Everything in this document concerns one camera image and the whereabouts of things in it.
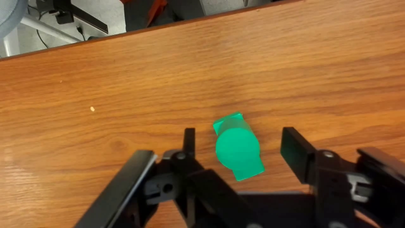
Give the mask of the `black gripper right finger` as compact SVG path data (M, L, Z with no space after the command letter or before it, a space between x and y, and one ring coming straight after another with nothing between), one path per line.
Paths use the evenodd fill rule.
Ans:
M315 151L315 146L296 127L282 127L281 155L301 183L313 182Z

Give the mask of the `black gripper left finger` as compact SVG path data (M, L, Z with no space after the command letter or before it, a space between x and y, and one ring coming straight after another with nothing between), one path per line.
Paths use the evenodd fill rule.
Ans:
M183 132L183 143L182 143L182 150L191 157L194 155L194 129L193 127L186 127Z

